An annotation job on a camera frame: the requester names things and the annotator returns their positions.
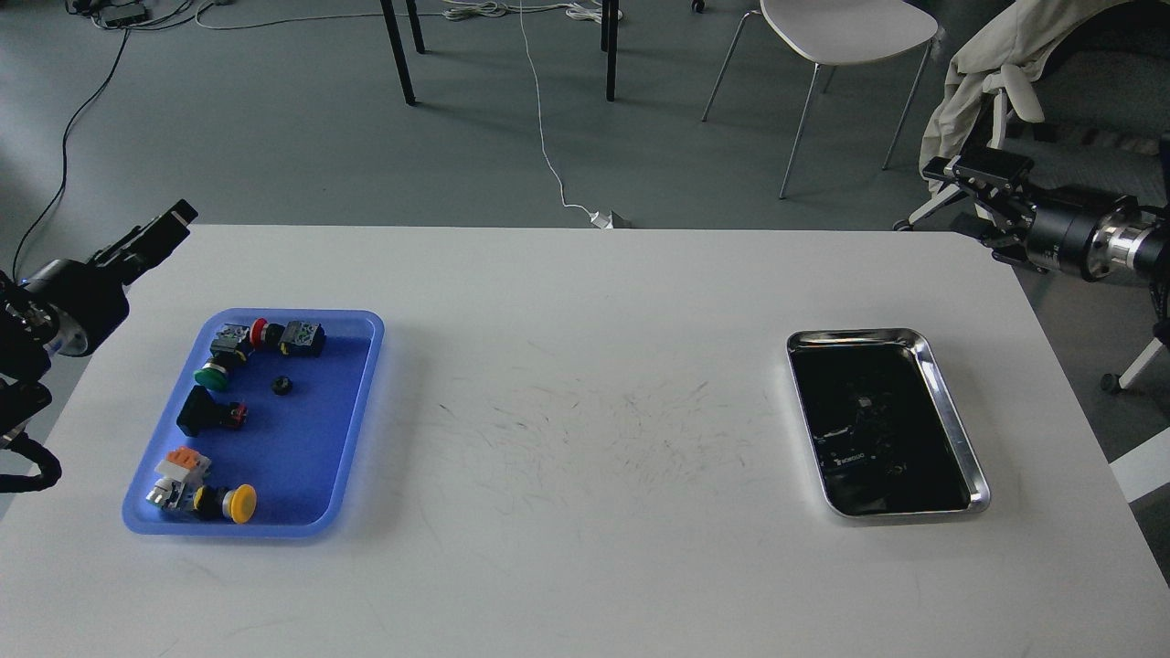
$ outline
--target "green button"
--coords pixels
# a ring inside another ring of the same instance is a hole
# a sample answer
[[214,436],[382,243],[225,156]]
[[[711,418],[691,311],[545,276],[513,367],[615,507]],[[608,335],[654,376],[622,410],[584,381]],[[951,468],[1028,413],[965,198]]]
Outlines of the green button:
[[200,368],[195,370],[195,382],[213,391],[227,390],[227,376],[214,368]]

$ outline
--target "white chair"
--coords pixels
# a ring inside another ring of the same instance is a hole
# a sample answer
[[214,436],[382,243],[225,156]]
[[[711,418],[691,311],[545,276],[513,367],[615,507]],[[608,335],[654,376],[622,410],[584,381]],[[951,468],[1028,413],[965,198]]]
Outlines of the white chair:
[[739,34],[743,32],[744,21],[752,14],[763,15],[780,39],[797,54],[813,63],[808,96],[805,98],[804,111],[800,114],[800,124],[797,126],[792,155],[789,156],[789,165],[784,170],[784,183],[780,184],[782,199],[789,185],[789,174],[792,172],[792,162],[796,159],[797,148],[800,145],[800,137],[804,135],[805,121],[808,118],[808,105],[812,103],[813,89],[817,87],[817,76],[820,74],[821,67],[830,67],[828,78],[832,80],[835,67],[876,62],[900,55],[923,42],[927,43],[922,63],[918,64],[918,73],[914,76],[914,84],[910,87],[910,96],[906,101],[906,108],[902,109],[902,117],[897,121],[897,129],[894,131],[894,140],[890,143],[881,167],[885,170],[889,166],[890,155],[893,155],[894,145],[897,144],[897,137],[902,132],[902,124],[910,109],[910,101],[918,88],[918,78],[922,77],[922,70],[927,66],[935,33],[938,32],[938,23],[935,19],[902,0],[760,0],[759,9],[748,12],[739,20],[739,27],[731,40],[731,48],[728,49],[728,56],[723,60],[723,68],[720,69],[720,75],[715,80],[715,89],[711,90],[707,109],[703,110],[702,121],[707,121],[711,103],[715,102],[720,83],[723,82],[723,74],[727,73],[728,62],[731,61],[731,54],[735,53]]

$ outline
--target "black table leg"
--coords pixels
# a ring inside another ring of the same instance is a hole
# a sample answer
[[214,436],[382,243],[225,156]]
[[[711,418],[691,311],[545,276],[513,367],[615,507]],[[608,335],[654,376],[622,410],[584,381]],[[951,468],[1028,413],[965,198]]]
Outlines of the black table leg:
[[414,34],[414,50],[422,55],[427,52],[422,44],[422,26],[419,25],[419,6],[414,0],[406,0],[406,13],[411,18],[411,33]]
[[[606,6],[610,8],[608,21],[605,20]],[[601,20],[605,23],[605,27],[608,28],[607,30],[603,30],[607,32],[608,35],[606,37],[606,46],[608,46],[606,55],[608,62],[606,63],[605,71],[605,100],[612,102],[613,89],[618,77],[618,0],[603,0]]]
[[414,88],[411,85],[411,71],[406,68],[406,53],[402,52],[402,37],[398,34],[398,19],[394,18],[393,0],[381,0],[381,15],[386,19],[386,32],[390,33],[390,47],[394,50],[394,66],[398,67],[398,81],[402,83],[402,96],[407,105],[413,105]]

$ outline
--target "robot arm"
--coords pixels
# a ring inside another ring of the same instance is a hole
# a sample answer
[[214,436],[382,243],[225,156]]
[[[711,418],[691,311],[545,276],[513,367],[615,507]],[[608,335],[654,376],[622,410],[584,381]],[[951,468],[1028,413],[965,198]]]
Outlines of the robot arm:
[[61,465],[25,433],[53,397],[40,383],[54,355],[94,352],[130,314],[124,287],[161,263],[190,234],[199,213],[184,200],[136,226],[88,261],[58,259],[19,285],[0,272],[0,450],[41,468],[37,477],[0,475],[0,493],[53,486]]

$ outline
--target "blue tray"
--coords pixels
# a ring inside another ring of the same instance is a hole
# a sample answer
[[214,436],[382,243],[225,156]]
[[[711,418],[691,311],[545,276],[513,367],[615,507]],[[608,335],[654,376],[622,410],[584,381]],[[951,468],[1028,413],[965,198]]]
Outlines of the blue tray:
[[[192,372],[211,356],[215,331],[225,323],[250,325],[256,317],[281,324],[319,322],[324,350],[319,357],[254,352],[230,373],[226,391],[212,392],[219,404],[248,405],[243,426],[211,427],[187,437],[174,421],[195,385]],[[126,491],[122,503],[126,527],[140,534],[228,537],[304,537],[324,529],[337,516],[345,494],[384,333],[381,318],[365,310],[232,308],[208,320]],[[269,388],[280,375],[292,381],[285,396]],[[208,485],[255,487],[256,512],[250,521],[200,521],[146,500],[159,478],[154,466],[183,445],[211,458]]]

